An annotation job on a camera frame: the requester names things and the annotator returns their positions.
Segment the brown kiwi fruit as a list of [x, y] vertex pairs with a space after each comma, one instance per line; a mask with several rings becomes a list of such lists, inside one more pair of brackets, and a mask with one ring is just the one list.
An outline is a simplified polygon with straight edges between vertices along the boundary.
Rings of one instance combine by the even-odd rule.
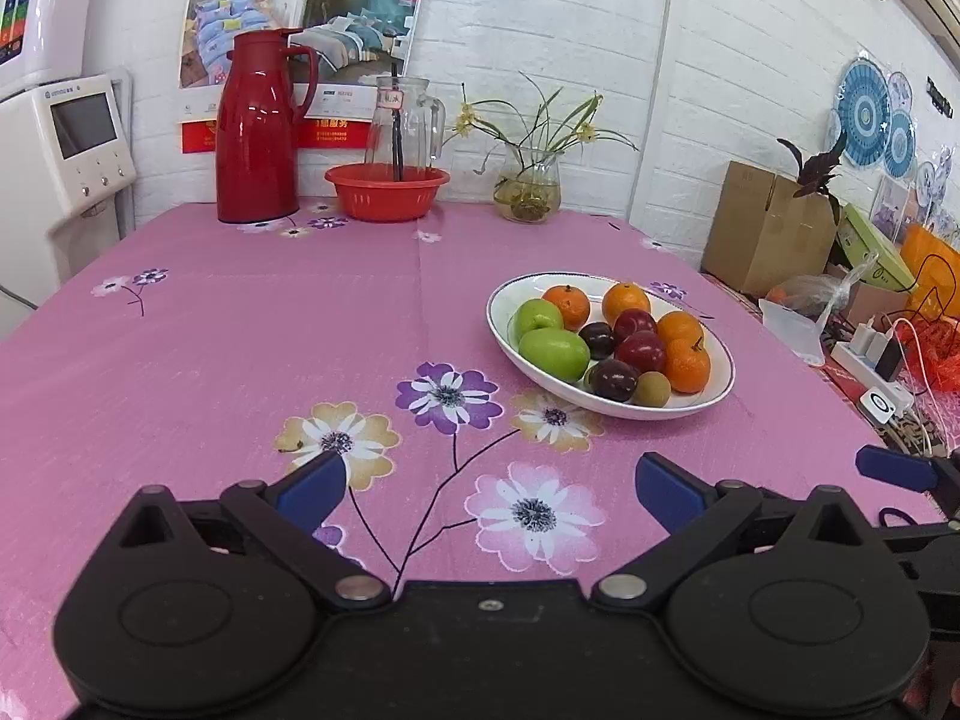
[[638, 377], [631, 401], [644, 408], [662, 408], [672, 395], [669, 379], [659, 371], [646, 371]]

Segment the large orange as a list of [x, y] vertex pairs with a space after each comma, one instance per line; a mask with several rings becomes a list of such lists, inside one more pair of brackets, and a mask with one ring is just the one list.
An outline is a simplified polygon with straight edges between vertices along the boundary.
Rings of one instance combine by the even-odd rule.
[[711, 377], [711, 358], [701, 338], [675, 338], [665, 345], [664, 376], [677, 394], [703, 392]]

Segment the dark purple plum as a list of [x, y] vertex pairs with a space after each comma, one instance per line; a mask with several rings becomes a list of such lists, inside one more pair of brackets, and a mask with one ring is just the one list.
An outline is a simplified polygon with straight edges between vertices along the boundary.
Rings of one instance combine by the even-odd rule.
[[596, 362], [587, 372], [587, 385], [597, 397], [628, 403], [635, 393], [640, 374], [615, 358]]
[[579, 338], [587, 344], [590, 359], [603, 361], [617, 349], [617, 337], [607, 322], [590, 322], [579, 330]]

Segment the large red apple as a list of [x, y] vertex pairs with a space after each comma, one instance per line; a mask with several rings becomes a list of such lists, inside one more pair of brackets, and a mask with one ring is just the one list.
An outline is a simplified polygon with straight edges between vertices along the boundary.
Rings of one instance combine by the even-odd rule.
[[631, 333], [615, 349], [615, 358], [633, 367], [638, 374], [662, 372], [665, 367], [665, 349], [658, 333], [640, 330]]

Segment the white oval plate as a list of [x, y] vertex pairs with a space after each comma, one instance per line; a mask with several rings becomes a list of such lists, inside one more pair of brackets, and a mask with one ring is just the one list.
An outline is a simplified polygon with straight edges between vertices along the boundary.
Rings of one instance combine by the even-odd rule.
[[487, 302], [496, 343], [544, 390], [587, 411], [651, 421], [693, 415], [732, 392], [736, 365], [709, 328], [670, 343], [656, 323], [679, 308], [644, 288], [651, 322], [619, 325], [630, 302], [619, 283], [573, 271], [530, 273], [498, 286]]

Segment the white router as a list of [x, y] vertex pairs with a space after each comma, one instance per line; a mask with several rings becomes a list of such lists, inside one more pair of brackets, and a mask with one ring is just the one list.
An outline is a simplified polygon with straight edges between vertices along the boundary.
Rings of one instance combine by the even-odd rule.
[[761, 323], [768, 332], [781, 341], [796, 358], [807, 366], [822, 367], [825, 362], [820, 327], [811, 319], [801, 316], [777, 302], [760, 299], [758, 307]]

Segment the green apple lower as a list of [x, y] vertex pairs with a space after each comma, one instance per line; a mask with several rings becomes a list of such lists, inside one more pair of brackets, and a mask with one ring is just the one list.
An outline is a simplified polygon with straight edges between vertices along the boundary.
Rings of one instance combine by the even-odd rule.
[[578, 333], [563, 328], [534, 328], [519, 341], [519, 355], [539, 371], [576, 383], [590, 363], [590, 349]]

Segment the green apple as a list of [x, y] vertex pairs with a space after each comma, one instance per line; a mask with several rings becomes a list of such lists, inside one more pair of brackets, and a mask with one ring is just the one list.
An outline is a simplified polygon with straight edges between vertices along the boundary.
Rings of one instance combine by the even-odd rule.
[[528, 299], [517, 307], [512, 317], [512, 338], [521, 343], [524, 335], [532, 330], [563, 330], [565, 319], [553, 302], [542, 298]]
[[576, 383], [590, 363], [590, 349], [578, 333], [563, 328], [534, 328], [519, 341], [519, 355], [539, 371]]

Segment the clear plastic bag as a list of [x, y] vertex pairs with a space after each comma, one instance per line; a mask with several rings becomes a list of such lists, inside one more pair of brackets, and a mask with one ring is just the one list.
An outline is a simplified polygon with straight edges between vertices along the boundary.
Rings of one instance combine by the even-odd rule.
[[864, 262], [843, 271], [839, 277], [820, 273], [820, 275], [797, 275], [773, 286], [765, 299], [773, 304], [794, 310], [807, 319], [818, 320], [822, 316], [830, 317], [844, 309], [850, 302], [854, 285], [861, 281], [867, 271], [878, 264], [878, 255], [871, 252]]

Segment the orange bag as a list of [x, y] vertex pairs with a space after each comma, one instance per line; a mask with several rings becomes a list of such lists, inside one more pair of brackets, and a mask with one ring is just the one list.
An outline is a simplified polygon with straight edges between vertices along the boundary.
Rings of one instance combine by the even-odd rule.
[[921, 224], [911, 223], [900, 254], [914, 277], [908, 309], [916, 310], [928, 322], [940, 317], [957, 320], [960, 312], [957, 250]]

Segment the green box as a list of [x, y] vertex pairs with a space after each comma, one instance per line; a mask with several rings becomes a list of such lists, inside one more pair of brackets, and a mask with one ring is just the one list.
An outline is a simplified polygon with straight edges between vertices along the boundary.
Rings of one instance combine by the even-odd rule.
[[863, 283], [897, 293], [913, 289], [913, 273], [900, 252], [853, 205], [841, 208], [836, 242], [851, 266], [861, 270]]

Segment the brown cardboard box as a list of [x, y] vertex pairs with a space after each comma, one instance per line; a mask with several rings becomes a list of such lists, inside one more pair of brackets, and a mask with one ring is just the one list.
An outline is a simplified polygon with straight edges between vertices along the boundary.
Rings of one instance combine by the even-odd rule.
[[701, 270], [750, 298], [789, 278], [820, 275], [836, 236], [830, 200], [798, 197], [800, 185], [731, 161], [721, 188]]

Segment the dark purple leaf plant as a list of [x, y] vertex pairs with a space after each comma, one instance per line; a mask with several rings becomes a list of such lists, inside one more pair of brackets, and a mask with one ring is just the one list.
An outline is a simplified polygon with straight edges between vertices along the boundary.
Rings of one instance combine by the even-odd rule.
[[794, 197], [800, 199], [807, 195], [822, 195], [830, 204], [835, 223], [839, 223], [839, 200], [830, 192], [830, 181], [835, 177], [833, 169], [839, 166], [846, 148], [846, 140], [848, 140], [846, 132], [840, 130], [832, 148], [805, 158], [793, 142], [789, 142], [786, 138], [778, 138], [778, 143], [793, 155], [797, 163], [797, 190], [794, 192]]

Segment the glass vase with plant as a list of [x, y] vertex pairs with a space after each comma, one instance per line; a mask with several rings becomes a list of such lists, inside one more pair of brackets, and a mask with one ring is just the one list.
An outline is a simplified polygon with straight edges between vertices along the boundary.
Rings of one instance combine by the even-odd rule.
[[477, 176], [488, 171], [491, 158], [501, 154], [491, 201], [505, 220], [544, 223], [562, 206], [560, 163], [573, 149], [597, 143], [623, 146], [633, 153], [640, 147], [633, 138], [597, 124], [604, 95], [591, 91], [577, 103], [563, 106], [565, 88], [547, 91], [528, 73], [521, 78], [534, 89], [534, 103], [521, 106], [503, 96], [472, 96], [460, 85], [459, 109], [443, 145], [472, 135], [487, 138]]

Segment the clear glass pitcher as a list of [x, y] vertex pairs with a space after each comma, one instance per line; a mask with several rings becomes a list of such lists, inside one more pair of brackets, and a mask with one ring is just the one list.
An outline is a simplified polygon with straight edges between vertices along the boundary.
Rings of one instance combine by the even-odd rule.
[[446, 108], [413, 76], [376, 78], [376, 107], [364, 167], [375, 181], [418, 181], [443, 151]]

